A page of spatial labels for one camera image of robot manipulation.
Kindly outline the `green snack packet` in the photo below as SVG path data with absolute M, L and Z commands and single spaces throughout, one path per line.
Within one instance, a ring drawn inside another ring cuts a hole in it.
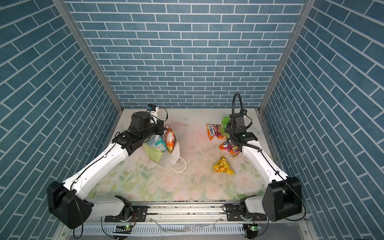
M 229 121 L 230 121 L 230 117 L 229 117 L 229 116 L 224 117 L 224 118 L 222 119 L 222 124 L 221 124 L 221 126 L 222 126 L 222 130 L 223 130 L 223 131 L 226 129 L 226 127 L 227 127 Z

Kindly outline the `multicolour snack packet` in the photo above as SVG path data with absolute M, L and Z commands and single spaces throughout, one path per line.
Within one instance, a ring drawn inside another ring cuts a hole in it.
M 226 141 L 219 146 L 219 149 L 231 154 L 233 158 L 240 153 L 238 146 L 236 146 L 230 139 L 226 139 Z

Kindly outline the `yellow snack packet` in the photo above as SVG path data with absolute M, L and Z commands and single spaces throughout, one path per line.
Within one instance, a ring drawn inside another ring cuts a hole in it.
M 214 173 L 226 173 L 229 175 L 234 175 L 234 171 L 232 170 L 230 164 L 228 163 L 227 159 L 222 156 L 220 160 L 218 160 L 214 165 L 213 165 L 213 172 Z

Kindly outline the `colourful paper gift bag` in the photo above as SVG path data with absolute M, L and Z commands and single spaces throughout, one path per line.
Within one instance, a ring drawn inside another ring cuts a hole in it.
M 154 163 L 166 168 L 170 167 L 175 173 L 185 171 L 187 163 L 181 157 L 180 144 L 170 122 L 165 122 L 162 135 L 154 135 L 143 144 L 146 155 Z

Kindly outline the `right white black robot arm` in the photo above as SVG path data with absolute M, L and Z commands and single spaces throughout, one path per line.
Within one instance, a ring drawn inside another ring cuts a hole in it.
M 241 215 L 245 219 L 260 217 L 262 221 L 290 221 L 290 217 L 304 210 L 302 185 L 298 178 L 289 177 L 265 154 L 258 138 L 247 131 L 244 118 L 241 113 L 231 114 L 225 133 L 229 134 L 231 143 L 254 165 L 267 187 L 262 197 L 241 199 Z

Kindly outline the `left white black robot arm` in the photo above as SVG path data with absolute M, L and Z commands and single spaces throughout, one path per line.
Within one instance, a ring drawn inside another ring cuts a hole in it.
M 127 130 L 117 134 L 108 147 L 79 172 L 62 183 L 47 188 L 48 210 L 69 229 L 76 229 L 87 219 L 113 216 L 119 221 L 132 219 L 132 204 L 116 195 L 105 201 L 91 200 L 88 195 L 96 184 L 117 164 L 128 159 L 155 135 L 162 135 L 164 120 L 159 107 L 148 105 L 146 111 L 133 113 Z

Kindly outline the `teal snack packet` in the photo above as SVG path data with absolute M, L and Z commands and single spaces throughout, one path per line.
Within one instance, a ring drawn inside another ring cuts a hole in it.
M 166 142 L 159 135 L 155 135 L 155 148 L 161 152 L 168 150 Z

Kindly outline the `orange white snack packet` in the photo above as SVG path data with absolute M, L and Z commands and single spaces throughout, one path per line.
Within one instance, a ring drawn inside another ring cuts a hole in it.
M 176 136 L 174 131 L 171 128 L 167 128 L 165 143 L 166 143 L 168 152 L 171 154 L 176 145 Z

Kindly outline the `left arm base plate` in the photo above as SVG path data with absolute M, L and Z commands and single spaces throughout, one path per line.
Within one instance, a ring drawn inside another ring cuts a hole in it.
M 148 213 L 148 206 L 131 206 L 124 208 L 117 216 L 106 216 L 106 223 L 144 222 Z

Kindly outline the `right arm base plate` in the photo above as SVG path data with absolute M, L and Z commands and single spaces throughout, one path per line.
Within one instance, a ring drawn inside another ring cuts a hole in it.
M 225 212 L 227 221 L 266 221 L 267 216 L 261 213 L 250 213 L 242 204 L 224 204 L 222 210 Z

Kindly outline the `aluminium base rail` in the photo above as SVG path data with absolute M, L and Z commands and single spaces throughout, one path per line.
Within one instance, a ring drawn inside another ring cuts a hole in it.
M 60 224 L 55 240 L 315 240 L 307 217 L 278 222 L 232 217 L 225 202 L 135 203 L 139 222 L 96 218 L 70 230 Z

